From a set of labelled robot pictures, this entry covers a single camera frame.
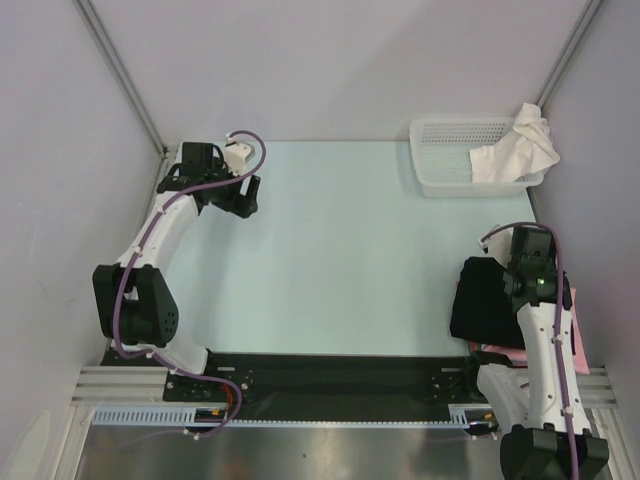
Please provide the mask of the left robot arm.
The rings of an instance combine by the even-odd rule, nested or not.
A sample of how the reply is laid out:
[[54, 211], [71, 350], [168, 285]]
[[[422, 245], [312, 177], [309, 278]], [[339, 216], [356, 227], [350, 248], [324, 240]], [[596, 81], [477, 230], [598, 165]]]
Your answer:
[[189, 372], [185, 385], [202, 400], [219, 392], [221, 376], [206, 366], [208, 352], [181, 320], [165, 273], [205, 207], [242, 219], [257, 212], [261, 180], [247, 165], [266, 148], [262, 141], [250, 145], [239, 137], [230, 134], [224, 146], [182, 143], [133, 243], [92, 275], [101, 330], [117, 351], [126, 359], [158, 358], [172, 370]]

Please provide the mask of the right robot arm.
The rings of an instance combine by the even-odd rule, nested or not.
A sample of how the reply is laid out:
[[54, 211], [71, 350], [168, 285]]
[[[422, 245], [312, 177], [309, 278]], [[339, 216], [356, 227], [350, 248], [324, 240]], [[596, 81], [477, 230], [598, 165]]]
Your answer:
[[572, 350], [573, 299], [554, 231], [515, 222], [503, 274], [523, 335], [528, 384], [496, 363], [461, 376], [463, 393], [487, 399], [503, 431], [500, 468], [506, 479], [594, 479], [609, 461], [581, 400]]

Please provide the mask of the black t shirt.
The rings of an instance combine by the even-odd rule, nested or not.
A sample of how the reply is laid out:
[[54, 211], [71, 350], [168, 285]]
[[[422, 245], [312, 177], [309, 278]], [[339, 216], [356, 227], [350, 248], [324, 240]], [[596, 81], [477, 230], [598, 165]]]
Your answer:
[[454, 296], [450, 334], [492, 346], [525, 348], [516, 314], [504, 292], [505, 269], [492, 257], [469, 257]]

